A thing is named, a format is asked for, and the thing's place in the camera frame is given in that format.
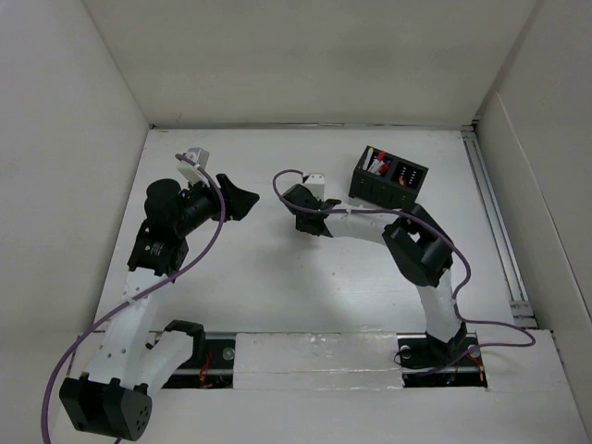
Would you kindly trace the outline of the blue capped marker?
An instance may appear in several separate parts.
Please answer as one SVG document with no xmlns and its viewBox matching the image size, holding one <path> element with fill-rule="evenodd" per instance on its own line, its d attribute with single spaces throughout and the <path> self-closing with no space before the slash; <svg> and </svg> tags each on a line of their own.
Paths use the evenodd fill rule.
<svg viewBox="0 0 592 444">
<path fill-rule="evenodd" d="M 371 172 L 375 174 L 382 166 L 384 166 L 383 161 L 378 161 L 372 168 Z"/>
</svg>

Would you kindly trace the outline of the yellow capped marker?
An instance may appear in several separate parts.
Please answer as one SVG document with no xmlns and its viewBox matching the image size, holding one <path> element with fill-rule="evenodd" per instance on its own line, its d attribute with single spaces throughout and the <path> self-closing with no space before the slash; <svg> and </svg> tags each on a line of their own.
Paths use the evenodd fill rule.
<svg viewBox="0 0 592 444">
<path fill-rule="evenodd" d="M 374 157 L 374 148 L 372 146 L 368 146 L 366 149 L 366 154 L 364 157 L 362 170 L 366 171 L 369 168 L 373 157 Z"/>
</svg>

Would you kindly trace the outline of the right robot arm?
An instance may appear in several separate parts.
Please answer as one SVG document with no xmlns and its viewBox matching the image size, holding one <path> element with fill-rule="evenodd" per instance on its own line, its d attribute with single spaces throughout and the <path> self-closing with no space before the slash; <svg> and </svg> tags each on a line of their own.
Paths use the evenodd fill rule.
<svg viewBox="0 0 592 444">
<path fill-rule="evenodd" d="M 297 184 L 281 195 L 296 217 L 296 229 L 314 236 L 353 238 L 386 247 L 404 278 L 415 285 L 425 312 L 430 358 L 449 364 L 462 350 L 466 332 L 455 314 L 451 287 L 450 237 L 425 208 L 416 203 L 396 213 L 316 198 Z"/>
</svg>

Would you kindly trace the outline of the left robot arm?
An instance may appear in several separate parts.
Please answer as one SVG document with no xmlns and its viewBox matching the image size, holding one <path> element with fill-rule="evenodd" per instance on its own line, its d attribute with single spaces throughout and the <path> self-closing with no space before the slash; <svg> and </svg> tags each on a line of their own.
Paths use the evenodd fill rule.
<svg viewBox="0 0 592 444">
<path fill-rule="evenodd" d="M 235 186 L 224 174 L 212 185 L 182 188 L 160 179 L 146 190 L 145 219 L 128 260 L 123 308 L 109 318 L 100 350 L 77 378 L 66 378 L 59 398 L 80 432 L 138 440 L 152 415 L 155 394 L 182 365 L 206 354 L 202 325 L 173 320 L 152 348 L 146 346 L 155 315 L 167 298 L 163 287 L 184 269 L 188 236 L 204 222 L 245 218 L 258 194 Z"/>
</svg>

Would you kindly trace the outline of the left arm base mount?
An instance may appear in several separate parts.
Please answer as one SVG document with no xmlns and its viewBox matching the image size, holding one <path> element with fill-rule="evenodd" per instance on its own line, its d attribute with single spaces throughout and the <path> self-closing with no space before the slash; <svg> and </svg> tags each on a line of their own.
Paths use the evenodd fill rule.
<svg viewBox="0 0 592 444">
<path fill-rule="evenodd" d="M 235 333 L 205 333 L 198 352 L 175 371 L 164 389 L 231 389 L 236 337 Z"/>
</svg>

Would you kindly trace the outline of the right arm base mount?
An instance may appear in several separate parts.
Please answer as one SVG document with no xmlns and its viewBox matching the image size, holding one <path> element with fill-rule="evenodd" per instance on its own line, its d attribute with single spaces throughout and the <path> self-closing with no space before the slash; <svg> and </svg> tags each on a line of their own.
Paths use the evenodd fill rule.
<svg viewBox="0 0 592 444">
<path fill-rule="evenodd" d="M 401 368 L 405 389 L 487 388 L 487 375 L 481 357 L 458 357 L 478 344 L 475 333 L 469 333 L 460 349 L 451 357 L 437 357 L 429 350 L 425 334 L 397 336 L 398 350 L 393 361 Z"/>
</svg>

